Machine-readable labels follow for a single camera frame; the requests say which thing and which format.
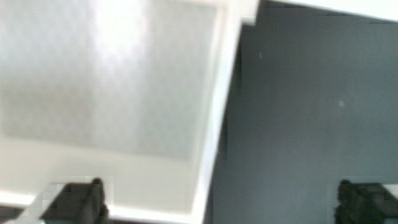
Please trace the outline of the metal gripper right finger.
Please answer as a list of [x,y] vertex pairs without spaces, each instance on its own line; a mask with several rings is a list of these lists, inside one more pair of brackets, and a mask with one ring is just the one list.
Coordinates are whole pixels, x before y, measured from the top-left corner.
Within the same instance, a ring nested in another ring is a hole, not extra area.
[[398,184],[342,180],[337,202],[334,224],[398,224]]

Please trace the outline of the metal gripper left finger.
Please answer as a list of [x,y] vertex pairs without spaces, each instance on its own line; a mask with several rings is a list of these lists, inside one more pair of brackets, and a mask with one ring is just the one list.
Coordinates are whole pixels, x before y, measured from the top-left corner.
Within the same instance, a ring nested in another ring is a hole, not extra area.
[[104,186],[99,178],[67,183],[40,215],[44,224],[108,224]]

